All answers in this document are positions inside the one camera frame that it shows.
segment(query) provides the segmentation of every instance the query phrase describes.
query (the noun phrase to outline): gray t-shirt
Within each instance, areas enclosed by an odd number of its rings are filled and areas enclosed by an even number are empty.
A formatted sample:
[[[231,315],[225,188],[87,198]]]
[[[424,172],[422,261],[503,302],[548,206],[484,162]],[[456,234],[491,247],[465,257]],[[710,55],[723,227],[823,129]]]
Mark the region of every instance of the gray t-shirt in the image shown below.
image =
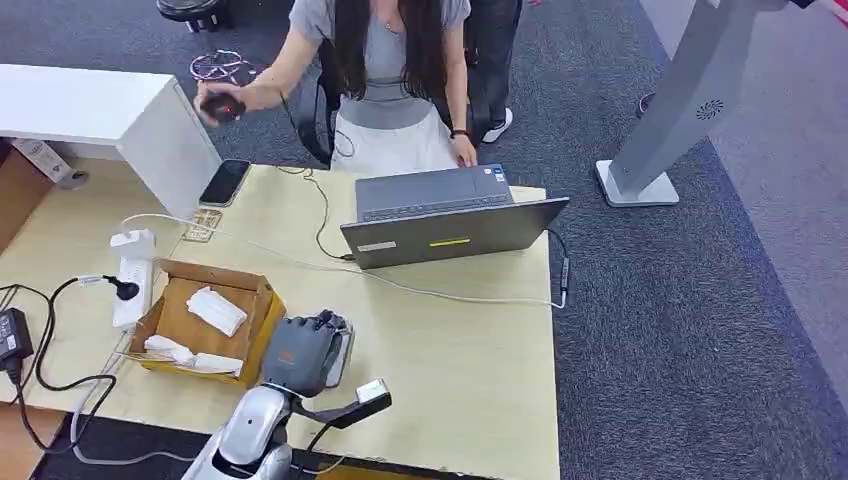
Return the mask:
[[[291,28],[316,43],[332,40],[334,10],[335,0],[295,0],[289,15]],[[470,0],[442,0],[444,30],[462,23],[470,14]],[[365,97],[342,97],[339,115],[354,125],[376,129],[403,128],[424,120],[432,104],[410,96],[403,87],[405,65],[406,36],[389,31],[376,15],[371,15],[365,44]]]

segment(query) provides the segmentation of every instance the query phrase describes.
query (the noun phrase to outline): power adapter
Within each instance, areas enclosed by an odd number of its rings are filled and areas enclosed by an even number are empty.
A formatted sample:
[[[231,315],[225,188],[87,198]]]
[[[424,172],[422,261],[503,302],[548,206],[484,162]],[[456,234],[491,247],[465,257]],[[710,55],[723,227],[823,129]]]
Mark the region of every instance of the power adapter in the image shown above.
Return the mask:
[[[32,355],[32,340],[24,312],[9,308],[0,312],[0,370],[19,383],[23,360]]]

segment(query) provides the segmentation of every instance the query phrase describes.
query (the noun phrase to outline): woman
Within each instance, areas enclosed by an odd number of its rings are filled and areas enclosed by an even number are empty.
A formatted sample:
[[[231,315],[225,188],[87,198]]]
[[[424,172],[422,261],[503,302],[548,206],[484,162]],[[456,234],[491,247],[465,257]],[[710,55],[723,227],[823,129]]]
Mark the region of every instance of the woman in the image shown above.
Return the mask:
[[[248,111],[280,105],[328,38],[344,87],[334,169],[382,176],[474,166],[463,49],[470,12],[469,0],[295,0],[274,63],[245,87],[199,84],[195,106],[209,91],[231,93]],[[453,132],[434,98],[447,99]]]

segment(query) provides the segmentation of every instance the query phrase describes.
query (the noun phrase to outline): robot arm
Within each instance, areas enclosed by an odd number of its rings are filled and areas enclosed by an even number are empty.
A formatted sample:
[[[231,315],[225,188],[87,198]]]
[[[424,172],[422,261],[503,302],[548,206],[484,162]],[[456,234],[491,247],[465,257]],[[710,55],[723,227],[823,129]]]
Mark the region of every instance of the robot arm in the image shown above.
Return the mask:
[[[337,383],[338,378],[331,377],[346,365],[352,338],[350,326],[332,312],[279,321],[262,362],[264,382],[245,393],[232,417],[212,435],[183,480],[288,478],[291,447],[275,445],[272,437],[292,413],[347,428],[391,406],[391,394],[382,380],[359,387],[356,401],[343,408],[310,412],[301,404],[300,395],[312,397],[324,386]],[[245,471],[255,473],[246,477]]]
[[[286,478],[291,466],[291,447],[286,444],[272,447],[271,437],[291,414],[289,395],[265,385],[248,390],[226,425],[206,442],[183,480],[244,478],[244,475],[233,476],[234,472],[253,468],[256,473],[251,479]]]

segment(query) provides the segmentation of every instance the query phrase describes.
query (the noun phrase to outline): stand base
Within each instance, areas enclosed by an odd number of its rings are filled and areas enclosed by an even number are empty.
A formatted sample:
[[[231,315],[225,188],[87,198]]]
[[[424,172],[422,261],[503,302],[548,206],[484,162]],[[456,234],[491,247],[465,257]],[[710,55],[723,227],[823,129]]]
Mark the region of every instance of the stand base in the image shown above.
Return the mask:
[[[674,190],[668,175],[663,173],[650,185],[636,194],[622,194],[610,174],[609,166],[612,160],[601,160],[595,164],[595,173],[601,181],[601,187],[611,207],[653,207],[659,205],[675,205],[680,197]]]

